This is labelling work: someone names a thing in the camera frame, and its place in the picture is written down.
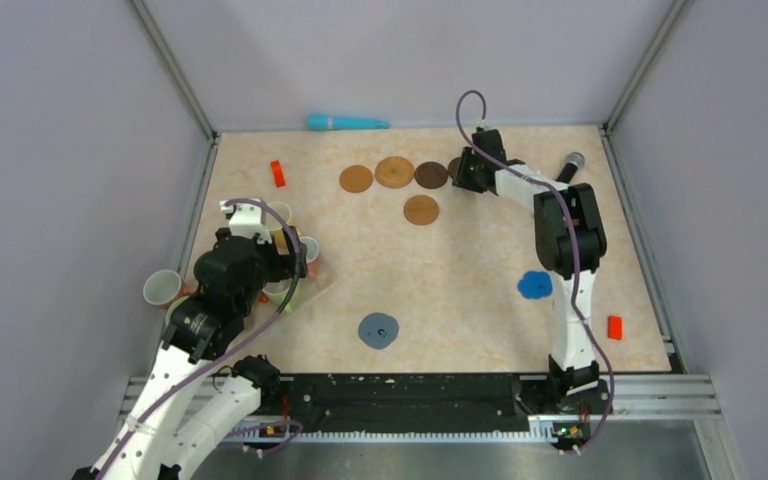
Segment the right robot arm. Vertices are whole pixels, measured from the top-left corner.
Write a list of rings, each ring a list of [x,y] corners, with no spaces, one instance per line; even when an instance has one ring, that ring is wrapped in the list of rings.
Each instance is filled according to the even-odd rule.
[[[534,219],[534,246],[551,285],[553,344],[544,386],[531,393],[533,409],[572,412],[603,400],[597,350],[590,338],[592,294],[607,238],[593,187],[574,183],[582,154],[569,154],[555,179],[507,157],[500,132],[477,128],[463,148],[456,187],[491,192],[527,207]]]

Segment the light wooden coaster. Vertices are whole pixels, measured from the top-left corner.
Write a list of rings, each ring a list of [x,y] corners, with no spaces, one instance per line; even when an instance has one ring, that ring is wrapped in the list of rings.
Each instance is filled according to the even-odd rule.
[[[373,173],[363,165],[351,165],[339,175],[340,187],[349,193],[362,193],[368,190],[373,180]]]
[[[410,197],[403,206],[405,219],[417,226],[434,223],[440,214],[438,203],[430,196],[415,195]]]

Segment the woven rattan coaster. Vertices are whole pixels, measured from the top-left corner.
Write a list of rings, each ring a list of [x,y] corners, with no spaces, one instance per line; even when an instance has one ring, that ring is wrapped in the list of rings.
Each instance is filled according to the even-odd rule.
[[[407,158],[388,156],[380,160],[376,165],[374,178],[384,187],[398,189],[412,182],[414,172],[415,167]]]

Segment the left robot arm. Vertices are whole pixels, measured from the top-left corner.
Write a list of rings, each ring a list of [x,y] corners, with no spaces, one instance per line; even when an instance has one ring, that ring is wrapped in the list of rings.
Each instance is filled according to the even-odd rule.
[[[171,302],[149,379],[108,449],[76,479],[189,479],[211,451],[247,415],[279,404],[277,369],[248,356],[232,370],[230,384],[190,419],[184,414],[200,382],[237,352],[233,340],[262,290],[288,281],[297,292],[307,275],[306,246],[297,229],[281,229],[280,253],[273,234],[259,226],[242,234],[216,232],[213,247],[193,267],[194,293]]]

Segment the dark wooden coaster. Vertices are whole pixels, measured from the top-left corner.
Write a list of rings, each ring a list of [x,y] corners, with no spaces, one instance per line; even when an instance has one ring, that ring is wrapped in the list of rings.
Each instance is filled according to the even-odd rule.
[[[429,161],[416,167],[414,179],[423,188],[438,189],[447,184],[449,173],[444,165]]]
[[[453,158],[448,163],[447,171],[453,183],[457,182],[460,164],[461,164],[461,159],[459,157]]]

